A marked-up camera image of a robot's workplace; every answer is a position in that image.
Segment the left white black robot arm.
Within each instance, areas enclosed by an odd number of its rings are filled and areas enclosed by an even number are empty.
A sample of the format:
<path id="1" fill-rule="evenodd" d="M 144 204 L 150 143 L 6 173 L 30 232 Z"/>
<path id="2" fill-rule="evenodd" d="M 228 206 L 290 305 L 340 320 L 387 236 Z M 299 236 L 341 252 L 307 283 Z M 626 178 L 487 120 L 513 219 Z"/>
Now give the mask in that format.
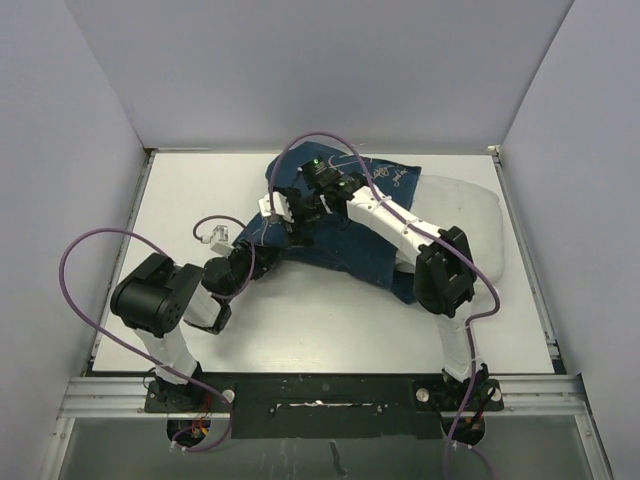
<path id="1" fill-rule="evenodd" d="M 260 279 L 276 263 L 281 250 L 242 241 L 203 266 L 176 264 L 150 254 L 116 287 L 111 313 L 142 341 L 159 361 L 156 376 L 170 385 L 168 399 L 180 410 L 200 405 L 204 387 L 200 364 L 189 351 L 181 324 L 219 334 L 231 316 L 230 303 L 248 283 Z"/>

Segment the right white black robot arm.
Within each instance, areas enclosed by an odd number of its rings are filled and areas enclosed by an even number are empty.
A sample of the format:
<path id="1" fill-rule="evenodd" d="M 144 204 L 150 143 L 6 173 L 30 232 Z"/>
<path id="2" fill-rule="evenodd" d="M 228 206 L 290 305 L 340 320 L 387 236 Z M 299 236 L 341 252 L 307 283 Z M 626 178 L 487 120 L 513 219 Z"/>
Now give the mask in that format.
<path id="1" fill-rule="evenodd" d="M 475 375 L 475 353 L 467 336 L 477 275 L 466 234 L 457 227 L 443 230 L 400 207 L 367 176 L 342 174 L 322 159 L 298 169 L 310 190 L 276 187 L 270 198 L 275 212 L 292 233 L 325 215 L 337 214 L 362 225 L 391 244 L 413 268 L 416 301 L 436 318 L 444 353 L 448 402 L 469 408 L 481 396 Z"/>

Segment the dark blue embroidered pillowcase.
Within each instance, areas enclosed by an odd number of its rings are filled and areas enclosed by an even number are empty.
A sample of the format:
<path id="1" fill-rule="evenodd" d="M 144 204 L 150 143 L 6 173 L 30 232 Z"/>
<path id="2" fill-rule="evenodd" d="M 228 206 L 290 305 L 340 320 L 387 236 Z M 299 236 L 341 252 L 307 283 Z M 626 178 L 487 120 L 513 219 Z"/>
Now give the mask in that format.
<path id="1" fill-rule="evenodd" d="M 363 172 L 354 156 L 321 143 L 305 142 L 290 150 L 282 160 L 276 185 L 292 186 L 308 194 L 310 190 L 304 185 L 298 169 L 316 158 L 325 160 L 330 169 L 342 174 Z M 406 210 L 412 206 L 420 167 L 370 157 L 366 157 L 364 163 L 382 193 Z M 312 224 L 303 237 L 311 241 L 309 246 L 292 246 L 282 225 L 267 227 L 265 220 L 257 214 L 234 243 L 242 244 L 251 238 L 258 245 L 280 249 L 282 259 L 345 272 L 391 292 L 405 304 L 415 302 L 413 275 L 396 270 L 397 249 L 373 231 L 334 214 Z"/>

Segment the white pillow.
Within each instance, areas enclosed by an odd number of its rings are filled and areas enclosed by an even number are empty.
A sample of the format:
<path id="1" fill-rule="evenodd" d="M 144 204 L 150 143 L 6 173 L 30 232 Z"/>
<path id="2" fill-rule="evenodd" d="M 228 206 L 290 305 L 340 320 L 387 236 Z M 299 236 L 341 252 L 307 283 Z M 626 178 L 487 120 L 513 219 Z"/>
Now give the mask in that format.
<path id="1" fill-rule="evenodd" d="M 477 184 L 438 175 L 422 175 L 407 210 L 439 227 L 465 232 L 473 262 L 498 285 L 505 268 L 504 223 L 500 199 Z"/>

